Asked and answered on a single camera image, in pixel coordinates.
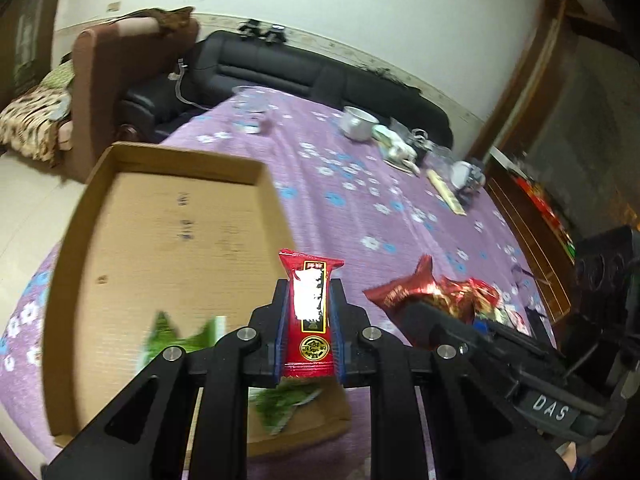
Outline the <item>red narrow snack packet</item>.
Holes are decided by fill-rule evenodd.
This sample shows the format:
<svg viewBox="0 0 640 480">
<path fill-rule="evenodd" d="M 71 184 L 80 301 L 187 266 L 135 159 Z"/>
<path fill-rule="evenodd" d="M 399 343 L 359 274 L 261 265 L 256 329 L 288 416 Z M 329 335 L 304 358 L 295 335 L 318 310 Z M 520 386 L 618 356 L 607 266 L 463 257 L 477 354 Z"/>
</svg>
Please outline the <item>red narrow snack packet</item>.
<svg viewBox="0 0 640 480">
<path fill-rule="evenodd" d="M 330 325 L 330 281 L 342 259 L 281 249 L 288 274 L 288 315 L 282 375 L 312 379 L 334 374 Z"/>
</svg>

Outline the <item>dark red foil snack bag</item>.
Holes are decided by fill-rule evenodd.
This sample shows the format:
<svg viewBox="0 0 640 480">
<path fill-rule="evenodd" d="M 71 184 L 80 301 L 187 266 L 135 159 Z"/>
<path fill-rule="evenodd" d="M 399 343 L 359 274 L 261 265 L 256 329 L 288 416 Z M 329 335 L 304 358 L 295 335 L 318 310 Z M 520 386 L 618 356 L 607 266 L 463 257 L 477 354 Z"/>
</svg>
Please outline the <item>dark red foil snack bag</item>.
<svg viewBox="0 0 640 480">
<path fill-rule="evenodd" d="M 453 320 L 454 328 L 475 322 L 502 322 L 498 290 L 477 278 L 455 281 L 435 278 L 434 261 L 423 255 L 413 274 L 365 289 L 367 300 L 382 309 L 415 347 L 430 348 L 431 330 Z"/>
</svg>

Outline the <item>green snack packet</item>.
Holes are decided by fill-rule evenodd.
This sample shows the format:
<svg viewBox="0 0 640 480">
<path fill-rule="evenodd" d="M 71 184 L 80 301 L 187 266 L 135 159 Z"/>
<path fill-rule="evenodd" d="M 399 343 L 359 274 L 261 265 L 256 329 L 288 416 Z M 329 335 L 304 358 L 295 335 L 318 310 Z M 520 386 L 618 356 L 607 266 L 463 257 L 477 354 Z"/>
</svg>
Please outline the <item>green snack packet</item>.
<svg viewBox="0 0 640 480">
<path fill-rule="evenodd" d="M 208 320 L 200 330 L 189 337 L 181 337 L 177 326 L 164 311 L 155 315 L 149 335 L 146 337 L 137 360 L 137 371 L 143 370 L 165 348 L 178 346 L 185 352 L 193 352 L 213 347 L 227 331 L 227 318 L 216 315 Z"/>
</svg>

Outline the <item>purple floral tablecloth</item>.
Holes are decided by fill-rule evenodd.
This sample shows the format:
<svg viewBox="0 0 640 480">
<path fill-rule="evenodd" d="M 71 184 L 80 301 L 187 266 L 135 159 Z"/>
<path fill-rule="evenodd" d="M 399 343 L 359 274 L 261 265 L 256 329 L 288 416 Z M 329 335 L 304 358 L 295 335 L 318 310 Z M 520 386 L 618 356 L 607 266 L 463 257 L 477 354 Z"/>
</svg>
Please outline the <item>purple floral tablecloth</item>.
<svg viewBox="0 0 640 480">
<path fill-rule="evenodd" d="M 362 291 L 411 273 L 422 255 L 454 280 L 479 278 L 500 292 L 530 331 L 527 311 L 546 315 L 521 247 L 485 191 L 456 216 L 425 178 L 394 171 L 373 144 L 350 142 L 331 107 L 262 90 L 271 110 L 267 133 L 232 127 L 232 102 L 196 116 L 163 146 L 212 151 L 264 162 L 278 190 L 295 245 L 340 258 L 346 297 L 370 320 L 400 333 Z M 1 403 L 25 437 L 46 456 L 58 454 L 43 408 L 40 337 L 58 246 L 40 264 L 1 339 Z M 250 465 L 250 479 L 364 479 L 369 477 L 369 393 L 350 390 L 352 430 L 344 437 L 288 457 Z"/>
</svg>

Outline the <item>cardboard tray box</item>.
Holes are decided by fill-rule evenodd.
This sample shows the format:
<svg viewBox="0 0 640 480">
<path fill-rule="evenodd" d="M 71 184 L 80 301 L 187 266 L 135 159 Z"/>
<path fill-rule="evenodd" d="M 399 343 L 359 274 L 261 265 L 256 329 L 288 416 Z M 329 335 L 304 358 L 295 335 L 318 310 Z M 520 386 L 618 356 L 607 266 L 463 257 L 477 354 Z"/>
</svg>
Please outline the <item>cardboard tray box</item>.
<svg viewBox="0 0 640 480">
<path fill-rule="evenodd" d="M 116 143 L 62 241 L 42 335 L 49 430 L 62 448 L 137 373 L 158 312 L 191 336 L 236 330 L 271 300 L 294 240 L 254 159 Z"/>
</svg>

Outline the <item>cream tube with barcode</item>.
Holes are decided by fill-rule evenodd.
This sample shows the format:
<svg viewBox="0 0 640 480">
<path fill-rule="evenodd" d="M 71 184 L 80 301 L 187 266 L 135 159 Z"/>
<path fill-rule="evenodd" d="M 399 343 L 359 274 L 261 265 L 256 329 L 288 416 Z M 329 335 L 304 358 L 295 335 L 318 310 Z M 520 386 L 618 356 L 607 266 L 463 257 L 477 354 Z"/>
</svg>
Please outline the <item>cream tube with barcode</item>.
<svg viewBox="0 0 640 480">
<path fill-rule="evenodd" d="M 442 198 L 444 203 L 454 214 L 456 214 L 457 216 L 466 215 L 466 212 L 458 201 L 457 197 L 454 196 L 454 192 L 450 190 L 446 181 L 435 170 L 427 170 L 426 177 L 427 180 L 431 182 L 431 185 L 434 186 L 434 189 L 437 191 L 438 195 Z"/>
</svg>

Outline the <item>white bowl container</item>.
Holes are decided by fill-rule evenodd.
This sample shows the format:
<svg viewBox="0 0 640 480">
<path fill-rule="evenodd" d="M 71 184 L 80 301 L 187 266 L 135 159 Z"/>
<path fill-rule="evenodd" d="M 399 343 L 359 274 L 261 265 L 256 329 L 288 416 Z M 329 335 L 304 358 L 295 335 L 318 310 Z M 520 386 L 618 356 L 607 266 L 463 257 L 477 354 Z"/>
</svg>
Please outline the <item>white bowl container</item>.
<svg viewBox="0 0 640 480">
<path fill-rule="evenodd" d="M 456 191 L 478 190 L 485 185 L 486 177 L 479 166 L 459 160 L 451 165 L 449 180 Z"/>
</svg>

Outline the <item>white cloth bundle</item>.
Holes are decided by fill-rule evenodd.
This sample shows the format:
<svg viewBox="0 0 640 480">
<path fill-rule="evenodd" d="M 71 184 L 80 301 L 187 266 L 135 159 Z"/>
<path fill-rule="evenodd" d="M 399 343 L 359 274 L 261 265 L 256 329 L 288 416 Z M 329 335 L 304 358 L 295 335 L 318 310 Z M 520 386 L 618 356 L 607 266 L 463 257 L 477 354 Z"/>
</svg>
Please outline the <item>white cloth bundle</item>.
<svg viewBox="0 0 640 480">
<path fill-rule="evenodd" d="M 421 170 L 416 164 L 416 151 L 402 140 L 398 133 L 383 125 L 375 125 L 372 128 L 372 136 L 388 166 L 420 176 Z"/>
</svg>

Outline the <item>wooden cabinet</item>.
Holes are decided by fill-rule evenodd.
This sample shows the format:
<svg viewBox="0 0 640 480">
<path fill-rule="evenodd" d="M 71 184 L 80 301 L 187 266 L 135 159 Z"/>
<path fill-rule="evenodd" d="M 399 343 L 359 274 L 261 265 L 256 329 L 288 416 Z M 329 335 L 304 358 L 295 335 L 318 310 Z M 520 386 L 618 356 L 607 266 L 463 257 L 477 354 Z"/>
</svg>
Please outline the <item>wooden cabinet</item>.
<svg viewBox="0 0 640 480">
<path fill-rule="evenodd" d="M 539 0 L 510 80 L 469 150 L 471 156 L 489 158 L 487 191 L 523 249 L 553 325 L 572 308 L 573 257 L 561 240 L 559 222 L 544 211 L 542 188 L 535 178 L 504 168 L 493 154 L 521 162 L 551 117 L 575 49 L 575 36 L 567 24 L 569 6 L 570 0 Z"/>
</svg>

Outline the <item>white ceramic mug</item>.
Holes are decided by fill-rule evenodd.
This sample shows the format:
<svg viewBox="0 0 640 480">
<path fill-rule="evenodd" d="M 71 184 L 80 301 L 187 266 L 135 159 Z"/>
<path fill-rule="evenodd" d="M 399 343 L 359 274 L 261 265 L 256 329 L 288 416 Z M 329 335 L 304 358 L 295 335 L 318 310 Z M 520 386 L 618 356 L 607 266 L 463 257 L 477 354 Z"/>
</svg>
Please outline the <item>white ceramic mug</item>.
<svg viewBox="0 0 640 480">
<path fill-rule="evenodd" d="M 345 106 L 340 124 L 341 132 L 347 139 L 358 143 L 369 142 L 372 131 L 380 122 L 378 118 L 353 106 Z"/>
</svg>

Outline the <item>clear plastic water cup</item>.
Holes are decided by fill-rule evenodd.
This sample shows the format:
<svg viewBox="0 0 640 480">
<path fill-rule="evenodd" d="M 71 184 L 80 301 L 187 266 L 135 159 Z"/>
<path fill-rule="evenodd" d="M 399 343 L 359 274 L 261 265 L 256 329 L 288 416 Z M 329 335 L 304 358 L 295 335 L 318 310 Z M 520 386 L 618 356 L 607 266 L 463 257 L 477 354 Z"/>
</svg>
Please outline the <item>clear plastic water cup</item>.
<svg viewBox="0 0 640 480">
<path fill-rule="evenodd" d="M 269 128 L 268 92 L 260 87 L 241 84 L 233 88 L 232 126 L 238 133 L 262 134 Z"/>
</svg>

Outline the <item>black leather sofa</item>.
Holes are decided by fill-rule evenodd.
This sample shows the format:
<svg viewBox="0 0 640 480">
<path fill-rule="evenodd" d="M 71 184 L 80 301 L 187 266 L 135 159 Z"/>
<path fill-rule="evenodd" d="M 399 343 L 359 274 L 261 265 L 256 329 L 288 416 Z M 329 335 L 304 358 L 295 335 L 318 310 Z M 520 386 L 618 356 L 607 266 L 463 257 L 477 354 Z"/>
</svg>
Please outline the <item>black leather sofa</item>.
<svg viewBox="0 0 640 480">
<path fill-rule="evenodd" d="M 216 30 L 176 65 L 178 78 L 159 74 L 133 84 L 116 104 L 116 126 L 142 142 L 159 144 L 190 119 L 233 96 L 239 86 L 261 86 L 340 110 L 354 106 L 388 126 L 395 119 L 454 146 L 447 114 L 420 90 L 374 70 L 352 66 L 286 44 Z"/>
</svg>

